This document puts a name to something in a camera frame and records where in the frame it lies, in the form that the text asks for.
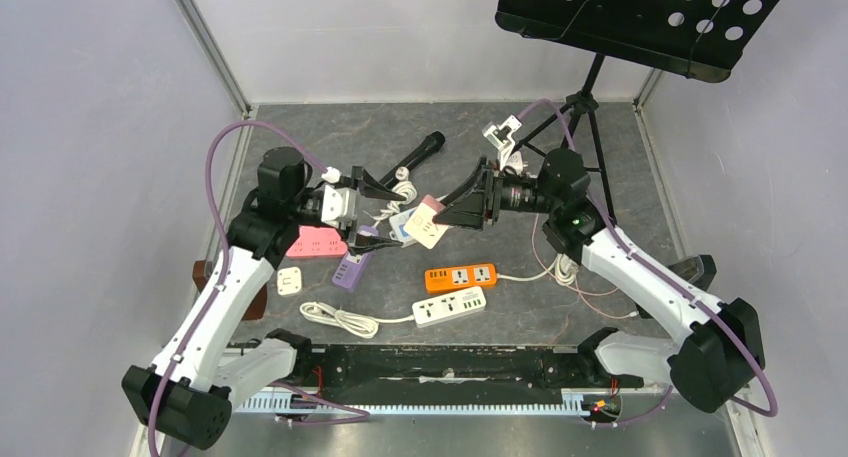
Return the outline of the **pink cube socket adapter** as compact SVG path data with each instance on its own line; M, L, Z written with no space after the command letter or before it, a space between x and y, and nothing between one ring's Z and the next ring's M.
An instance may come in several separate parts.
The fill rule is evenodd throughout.
M419 203L419 208L427 209L433 215L437 215L445 209L445 205L438 198L432 195L425 195Z

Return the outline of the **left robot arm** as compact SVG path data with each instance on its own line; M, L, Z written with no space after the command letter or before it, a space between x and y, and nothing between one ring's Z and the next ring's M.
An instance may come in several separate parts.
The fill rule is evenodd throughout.
M309 181L314 167L293 147L268 151L258 185L245 199L222 241L207 285L176 334L147 367L132 365L121 387L139 421L197 449L214 445L233 410L278 379L307 382L314 370L304 352L310 341L276 330L227 365L224 350L255 295L266 287L303 226L334 230L352 253L393 246L357 232L359 198L400 201L402 195L364 168L344 176L328 169L322 184Z

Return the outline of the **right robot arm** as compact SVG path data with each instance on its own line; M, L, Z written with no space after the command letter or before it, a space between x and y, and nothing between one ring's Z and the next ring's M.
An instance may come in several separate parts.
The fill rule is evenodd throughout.
M640 249L596 207L589 187L581 155L567 148L548 153L535 177L480 158L433 221L480 230L502 211L544 214L543 233L557 253L607 279L667 332L665 339L601 332L577 359L585 382L629 375L666 383L703 412L733 401L776 416L755 308L742 298L723 301Z

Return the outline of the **tan cube socket adapter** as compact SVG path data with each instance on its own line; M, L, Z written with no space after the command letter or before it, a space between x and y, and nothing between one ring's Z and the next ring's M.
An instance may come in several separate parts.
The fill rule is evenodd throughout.
M450 229L448 225L434 222L436 214L434 208L422 203L404 224L405 232L428 250L434 249Z

